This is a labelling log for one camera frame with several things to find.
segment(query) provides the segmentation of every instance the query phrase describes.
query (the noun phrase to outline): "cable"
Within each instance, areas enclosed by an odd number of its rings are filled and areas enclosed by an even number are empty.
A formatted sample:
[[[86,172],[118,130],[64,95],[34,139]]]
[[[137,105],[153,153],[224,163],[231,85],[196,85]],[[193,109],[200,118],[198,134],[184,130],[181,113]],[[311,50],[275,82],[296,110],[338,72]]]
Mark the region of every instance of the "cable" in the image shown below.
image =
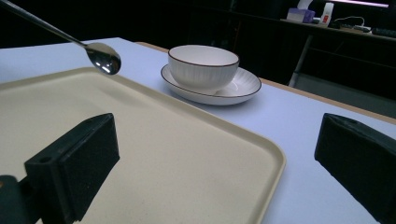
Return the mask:
[[[336,20],[334,20],[334,21],[344,21],[344,20],[352,19],[352,18],[354,18],[354,19],[361,19],[361,20],[363,21],[363,23],[361,24],[361,26],[364,26],[364,18],[363,18],[363,17],[350,16],[350,17],[345,17],[345,18],[336,19]]]

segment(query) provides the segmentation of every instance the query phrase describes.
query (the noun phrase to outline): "table surface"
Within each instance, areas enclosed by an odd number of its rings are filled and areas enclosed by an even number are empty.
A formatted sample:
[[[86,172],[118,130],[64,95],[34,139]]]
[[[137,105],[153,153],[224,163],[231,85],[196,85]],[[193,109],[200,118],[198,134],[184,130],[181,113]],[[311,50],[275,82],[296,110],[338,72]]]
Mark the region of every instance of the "table surface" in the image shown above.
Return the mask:
[[[286,168],[262,223],[377,223],[315,161],[314,151],[324,113],[355,119],[396,138],[394,119],[266,80],[257,95],[242,104],[201,105],[177,96],[165,85],[161,77],[161,69],[167,64],[165,50],[121,38],[94,41],[106,43],[120,54],[120,76],[260,134],[282,148]],[[85,50],[71,43],[0,49],[0,83],[87,66],[92,64]]]

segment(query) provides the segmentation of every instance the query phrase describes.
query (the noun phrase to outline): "spoon bowl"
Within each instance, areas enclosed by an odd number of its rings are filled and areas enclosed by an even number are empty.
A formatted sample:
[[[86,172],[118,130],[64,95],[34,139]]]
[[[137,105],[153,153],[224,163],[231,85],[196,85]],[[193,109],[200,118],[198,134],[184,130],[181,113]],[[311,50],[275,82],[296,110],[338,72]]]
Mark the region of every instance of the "spoon bowl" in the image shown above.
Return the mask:
[[[61,31],[60,29],[54,27],[53,25],[39,19],[32,13],[24,10],[21,7],[9,2],[8,0],[0,0],[0,6],[21,16],[22,18],[70,41],[87,51],[87,55],[91,60],[93,66],[98,68],[101,72],[107,75],[116,75],[121,69],[121,58],[120,55],[110,46],[103,43],[91,43],[84,44],[79,40],[75,39],[73,36]]]

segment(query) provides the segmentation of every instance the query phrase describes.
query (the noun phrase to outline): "plastic tray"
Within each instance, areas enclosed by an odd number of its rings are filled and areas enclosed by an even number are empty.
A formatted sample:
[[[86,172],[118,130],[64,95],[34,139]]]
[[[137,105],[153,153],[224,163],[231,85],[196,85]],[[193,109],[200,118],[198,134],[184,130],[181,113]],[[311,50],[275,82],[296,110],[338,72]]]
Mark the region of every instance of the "plastic tray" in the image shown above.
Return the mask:
[[[0,85],[0,175],[21,180],[25,161],[104,113],[120,161],[82,223],[261,223],[286,164],[276,144],[93,68]]]

